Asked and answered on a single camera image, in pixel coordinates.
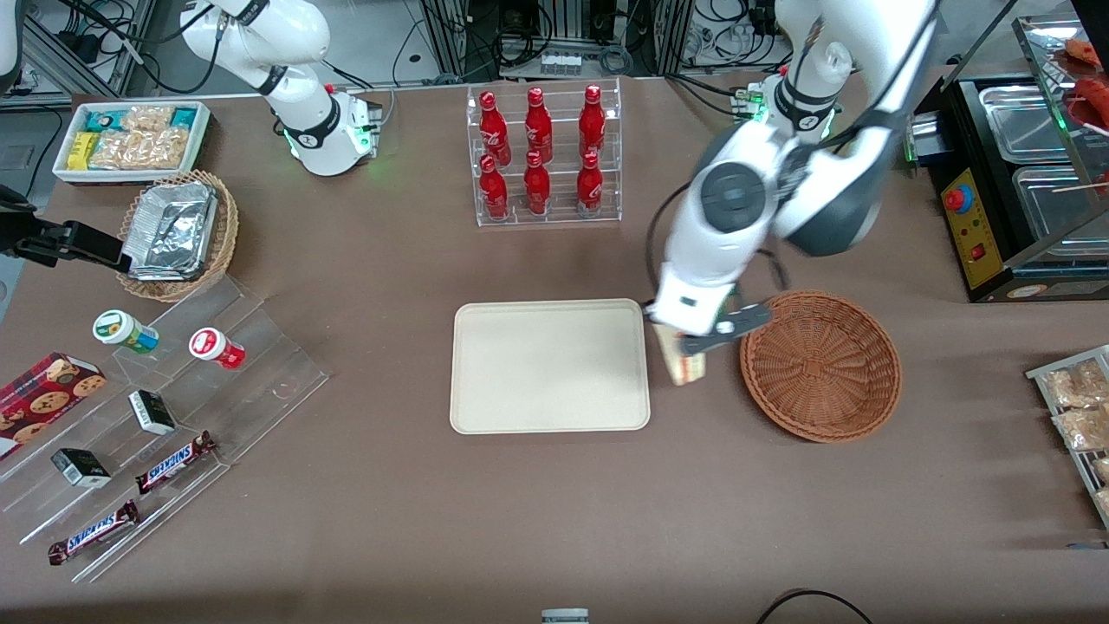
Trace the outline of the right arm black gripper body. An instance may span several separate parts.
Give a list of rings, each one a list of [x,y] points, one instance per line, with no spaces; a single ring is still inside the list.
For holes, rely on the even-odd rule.
[[[35,216],[24,195],[1,185],[1,253],[7,257],[55,266],[70,231]]]

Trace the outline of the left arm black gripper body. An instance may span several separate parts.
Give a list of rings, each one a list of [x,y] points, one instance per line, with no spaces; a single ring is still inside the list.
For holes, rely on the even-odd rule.
[[[729,340],[740,339],[771,323],[772,309],[764,303],[754,303],[740,309],[722,311],[718,317],[716,333]]]

